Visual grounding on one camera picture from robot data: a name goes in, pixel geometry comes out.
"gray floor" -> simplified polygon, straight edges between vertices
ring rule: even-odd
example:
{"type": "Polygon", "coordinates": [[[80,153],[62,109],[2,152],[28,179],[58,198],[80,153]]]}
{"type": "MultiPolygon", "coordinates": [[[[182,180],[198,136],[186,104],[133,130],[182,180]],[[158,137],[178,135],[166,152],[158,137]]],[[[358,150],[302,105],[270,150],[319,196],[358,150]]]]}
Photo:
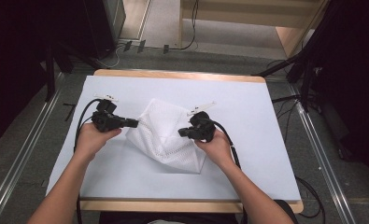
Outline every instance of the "gray floor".
{"type": "MultiPolygon", "coordinates": [[[[235,75],[248,75],[261,72],[272,61],[245,56],[228,56],[201,52],[172,51],[162,54],[161,50],[145,49],[136,54],[135,49],[119,52],[121,61],[115,69],[155,69],[173,71],[215,72],[235,75]]],[[[114,58],[106,60],[113,63],[114,58]]],[[[40,135],[33,154],[27,162],[18,184],[13,190],[7,205],[0,216],[0,223],[24,223],[42,201],[50,172],[59,154],[68,131],[69,121],[64,121],[70,107],[63,103],[75,104],[79,98],[84,78],[93,70],[82,63],[76,63],[73,74],[65,75],[63,90],[50,118],[40,135]]],[[[284,76],[280,71],[277,77],[284,76]]],[[[268,79],[271,98],[290,95],[289,84],[268,79]]],[[[32,102],[21,112],[0,139],[0,184],[12,162],[14,162],[21,145],[29,133],[35,119],[44,105],[46,90],[43,89],[32,102]]],[[[281,103],[275,105],[278,111],[281,103]]],[[[290,109],[292,103],[285,104],[290,109]]],[[[350,202],[350,207],[358,223],[369,223],[369,169],[359,162],[345,162],[339,159],[337,146],[323,117],[311,110],[310,115],[325,146],[329,160],[337,173],[339,181],[350,202]]],[[[285,133],[287,117],[280,121],[282,133],[285,133]]],[[[291,115],[287,150],[291,165],[296,175],[308,181],[318,192],[326,210],[326,223],[341,223],[331,193],[319,170],[319,164],[310,146],[303,124],[296,111],[291,115]]],[[[305,214],[314,214],[318,206],[312,196],[299,186],[305,203],[305,214]]],[[[96,223],[97,212],[84,212],[84,223],[96,223]]],[[[298,216],[300,223],[321,223],[321,217],[306,219],[298,216]]]]}
{"type": "MultiPolygon", "coordinates": [[[[163,45],[169,45],[170,48],[180,48],[179,35],[182,38],[181,47],[192,41],[192,21],[183,20],[180,32],[179,11],[180,0],[151,1],[141,35],[147,47],[163,48],[163,45]]],[[[189,49],[253,58],[287,59],[275,27],[245,23],[197,20],[195,44],[189,49]]]]}

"forearm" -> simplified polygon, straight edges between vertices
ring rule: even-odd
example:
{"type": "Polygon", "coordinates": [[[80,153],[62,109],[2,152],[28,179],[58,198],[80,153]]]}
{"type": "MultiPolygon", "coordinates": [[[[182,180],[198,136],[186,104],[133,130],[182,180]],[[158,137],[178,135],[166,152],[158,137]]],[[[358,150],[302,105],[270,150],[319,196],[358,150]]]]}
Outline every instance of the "forearm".
{"type": "Polygon", "coordinates": [[[251,223],[292,223],[290,217],[234,163],[221,166],[244,205],[251,223]]]}
{"type": "Polygon", "coordinates": [[[72,223],[89,162],[74,156],[28,223],[72,223]]]}

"dark clothing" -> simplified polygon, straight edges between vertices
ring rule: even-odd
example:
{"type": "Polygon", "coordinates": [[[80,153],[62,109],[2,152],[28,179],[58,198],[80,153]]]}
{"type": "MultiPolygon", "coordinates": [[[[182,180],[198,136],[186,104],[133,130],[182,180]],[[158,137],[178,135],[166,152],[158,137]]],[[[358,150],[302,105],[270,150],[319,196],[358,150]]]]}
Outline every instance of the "dark clothing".
{"type": "MultiPolygon", "coordinates": [[[[275,202],[298,224],[290,206],[281,200],[275,202]]],[[[99,224],[147,224],[154,220],[175,221],[186,224],[237,224],[235,214],[221,213],[143,213],[143,212],[102,212],[99,224]]]]}

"hand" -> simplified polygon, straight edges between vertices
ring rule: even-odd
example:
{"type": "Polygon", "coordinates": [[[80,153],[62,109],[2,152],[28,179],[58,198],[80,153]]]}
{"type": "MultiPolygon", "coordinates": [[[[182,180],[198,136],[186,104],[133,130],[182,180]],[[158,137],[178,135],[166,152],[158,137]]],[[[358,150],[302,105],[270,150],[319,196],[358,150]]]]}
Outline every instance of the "hand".
{"type": "Polygon", "coordinates": [[[214,132],[213,140],[209,143],[195,140],[195,144],[201,148],[207,156],[216,163],[219,168],[222,166],[234,163],[231,155],[230,144],[227,136],[217,130],[214,132]]]}
{"type": "Polygon", "coordinates": [[[96,129],[93,123],[86,123],[79,132],[75,155],[91,161],[95,154],[106,144],[107,140],[120,133],[121,129],[101,133],[96,129]]]}

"cable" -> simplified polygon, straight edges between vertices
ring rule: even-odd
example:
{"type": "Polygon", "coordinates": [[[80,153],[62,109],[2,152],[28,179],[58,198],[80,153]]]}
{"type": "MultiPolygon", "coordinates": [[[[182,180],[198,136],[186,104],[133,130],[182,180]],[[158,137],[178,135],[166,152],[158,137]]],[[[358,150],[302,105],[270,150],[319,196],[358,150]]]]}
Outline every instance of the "cable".
{"type": "Polygon", "coordinates": [[[304,187],[306,187],[309,190],[309,192],[315,197],[316,201],[318,201],[318,204],[319,204],[319,210],[316,214],[308,216],[308,215],[304,215],[304,214],[300,213],[300,216],[307,217],[307,218],[312,218],[312,217],[317,217],[321,212],[321,214],[322,214],[322,223],[323,224],[326,223],[326,212],[324,210],[324,206],[323,206],[323,204],[321,202],[321,199],[320,199],[319,195],[317,194],[317,192],[312,188],[312,186],[309,183],[304,181],[302,178],[300,178],[298,176],[295,176],[295,179],[298,180],[304,187]]]}
{"type": "MultiPolygon", "coordinates": [[[[87,121],[89,120],[90,118],[88,119],[85,119],[85,121],[82,122],[84,116],[85,116],[85,113],[86,111],[88,110],[89,106],[91,106],[91,104],[93,104],[94,102],[101,102],[100,99],[94,99],[92,101],[90,101],[84,108],[84,110],[82,111],[82,114],[81,116],[79,117],[79,121],[78,121],[78,126],[77,126],[77,130],[76,130],[76,139],[75,139],[75,142],[74,142],[74,152],[76,152],[76,148],[77,148],[77,141],[78,141],[78,137],[79,137],[79,132],[82,128],[82,125],[87,121]]],[[[78,224],[82,224],[82,215],[81,215],[81,204],[80,204],[80,196],[78,194],[78,197],[77,197],[77,204],[76,204],[76,207],[77,207],[77,220],[78,220],[78,224]]]]}
{"type": "Polygon", "coordinates": [[[290,121],[290,116],[292,113],[292,110],[295,108],[295,106],[298,104],[299,101],[295,101],[295,104],[291,107],[290,109],[290,113],[289,116],[287,117],[287,122],[286,122],[286,132],[284,134],[284,143],[287,142],[287,133],[289,132],[289,121],[290,121]]]}
{"type": "Polygon", "coordinates": [[[230,147],[231,147],[231,151],[233,152],[233,156],[234,156],[234,163],[237,165],[237,167],[239,167],[240,169],[242,169],[242,167],[240,166],[240,162],[239,162],[239,158],[237,157],[237,153],[236,153],[236,149],[234,148],[234,143],[230,138],[230,135],[228,135],[227,131],[225,131],[224,127],[222,127],[222,125],[220,125],[218,122],[211,120],[215,125],[217,125],[227,136],[228,138],[228,142],[230,143],[230,147]]]}
{"type": "Polygon", "coordinates": [[[198,8],[199,8],[199,0],[195,1],[195,4],[193,4],[193,9],[192,9],[192,41],[189,45],[187,45],[187,47],[185,48],[181,48],[181,49],[172,49],[172,50],[184,50],[189,48],[193,41],[195,40],[195,24],[196,24],[196,17],[198,16],[198,8]]]}
{"type": "MultiPolygon", "coordinates": [[[[193,44],[193,42],[196,43],[195,49],[198,49],[198,43],[195,41],[195,34],[196,34],[195,24],[196,24],[196,17],[198,16],[198,8],[199,8],[199,0],[195,0],[195,3],[192,8],[192,41],[190,42],[190,44],[181,49],[174,48],[174,49],[169,49],[169,50],[184,50],[184,49],[189,48],[193,44]]],[[[163,49],[163,48],[158,48],[158,47],[143,47],[143,48],[144,49],[163,49]]]]}
{"type": "Polygon", "coordinates": [[[297,94],[297,95],[291,95],[291,96],[285,96],[285,97],[281,97],[281,98],[277,98],[272,100],[272,103],[277,103],[280,101],[287,101],[287,100],[291,100],[291,99],[301,99],[301,95],[297,94]]]}
{"type": "MultiPolygon", "coordinates": [[[[288,99],[286,100],[285,102],[283,102],[281,108],[279,109],[279,111],[277,112],[277,119],[281,118],[281,116],[283,116],[284,114],[286,113],[289,113],[289,116],[287,118],[287,122],[286,122],[286,132],[285,132],[285,137],[284,137],[284,143],[286,144],[287,142],[287,136],[288,136],[288,132],[289,132],[289,123],[290,123],[290,117],[291,117],[291,113],[292,113],[292,110],[295,108],[295,106],[300,102],[298,99],[295,101],[295,103],[293,104],[293,106],[291,107],[291,109],[285,111],[284,113],[282,113],[281,115],[279,115],[282,107],[284,104],[286,104],[288,101],[290,101],[291,99],[288,99]]],[[[322,223],[326,223],[326,214],[325,214],[325,210],[324,210],[324,206],[321,202],[321,199],[319,197],[319,195],[317,194],[317,192],[315,191],[315,189],[313,189],[313,187],[307,183],[305,180],[303,180],[302,178],[298,177],[298,176],[295,176],[295,179],[297,181],[299,181],[304,187],[306,187],[309,192],[315,197],[315,199],[317,200],[318,204],[319,204],[319,210],[316,214],[314,215],[305,215],[305,214],[302,214],[300,213],[299,215],[302,216],[302,217],[306,217],[306,218],[313,218],[313,217],[317,217],[320,212],[322,213],[322,223]]]]}
{"type": "Polygon", "coordinates": [[[124,46],[125,46],[124,44],[121,44],[121,45],[118,44],[117,49],[115,50],[115,55],[117,56],[117,62],[114,63],[113,65],[107,65],[105,63],[100,62],[99,60],[97,60],[97,62],[99,62],[101,65],[103,65],[103,66],[105,66],[107,68],[113,68],[113,67],[117,66],[118,63],[120,63],[120,57],[118,56],[118,50],[121,49],[124,46]]]}
{"type": "MultiPolygon", "coordinates": [[[[274,60],[274,61],[272,61],[272,62],[270,62],[268,65],[266,65],[266,68],[265,69],[268,69],[269,68],[269,66],[272,64],[272,63],[277,63],[277,62],[285,62],[287,65],[290,65],[290,62],[288,62],[287,60],[284,60],[284,59],[279,59],[279,60],[274,60]]],[[[285,67],[283,67],[283,71],[286,73],[286,75],[288,75],[289,73],[286,71],[286,66],[285,67]]]]}

